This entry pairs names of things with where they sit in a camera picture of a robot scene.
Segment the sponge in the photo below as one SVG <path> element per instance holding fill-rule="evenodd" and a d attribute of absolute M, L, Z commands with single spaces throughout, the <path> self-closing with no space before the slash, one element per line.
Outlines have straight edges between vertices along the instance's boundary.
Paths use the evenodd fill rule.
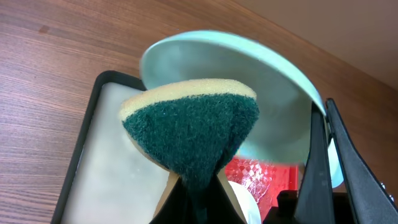
<path fill-rule="evenodd" d="M 246 85 L 203 79 L 145 91 L 124 102 L 119 115 L 133 142 L 180 176 L 204 222 L 201 196 L 235 155 L 259 110 L 256 94 Z"/>

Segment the beige wall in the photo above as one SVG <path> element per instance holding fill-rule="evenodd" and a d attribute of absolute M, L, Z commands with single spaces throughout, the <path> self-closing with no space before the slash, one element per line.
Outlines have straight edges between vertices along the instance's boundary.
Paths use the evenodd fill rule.
<path fill-rule="evenodd" d="M 398 1 L 235 1 L 398 90 Z"/>

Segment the wooden table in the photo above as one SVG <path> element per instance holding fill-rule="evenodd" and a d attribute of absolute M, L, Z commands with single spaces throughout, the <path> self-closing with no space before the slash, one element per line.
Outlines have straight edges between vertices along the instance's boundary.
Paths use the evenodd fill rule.
<path fill-rule="evenodd" d="M 258 40 L 333 97 L 398 196 L 398 93 L 228 0 L 0 0 L 0 223 L 48 223 L 98 74 L 139 76 L 154 42 L 188 30 Z"/>

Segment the bowl rim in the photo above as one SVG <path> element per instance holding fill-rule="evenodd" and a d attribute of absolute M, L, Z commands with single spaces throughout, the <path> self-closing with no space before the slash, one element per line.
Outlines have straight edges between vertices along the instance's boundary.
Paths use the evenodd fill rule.
<path fill-rule="evenodd" d="M 279 71 L 281 75 L 299 87 L 307 96 L 318 106 L 324 116 L 326 116 L 321 96 L 311 81 L 290 61 L 279 55 L 272 49 L 257 43 L 254 40 L 241 37 L 236 34 L 220 32 L 215 30 L 195 30 L 176 34 L 165 38 L 151 45 L 145 52 L 140 61 L 140 73 L 142 82 L 145 86 L 149 84 L 149 77 L 142 75 L 145 70 L 146 57 L 150 51 L 159 45 L 168 42 L 201 42 L 211 45 L 224 47 L 240 54 L 244 54 L 254 60 L 261 61 L 267 66 Z"/>

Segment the white plate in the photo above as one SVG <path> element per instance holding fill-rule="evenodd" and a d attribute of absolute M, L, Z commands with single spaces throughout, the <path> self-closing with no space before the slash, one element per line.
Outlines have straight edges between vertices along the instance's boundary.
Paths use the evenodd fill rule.
<path fill-rule="evenodd" d="M 152 89 L 197 78 L 229 78 L 257 93 L 260 119 L 239 155 L 267 162 L 299 164 L 307 160 L 310 112 L 314 102 L 326 115 L 310 80 L 273 50 L 238 35 L 201 30 L 178 34 L 151 46 L 141 60 L 141 77 Z M 329 147 L 333 154 L 335 147 Z M 340 165 L 329 158 L 332 185 Z"/>

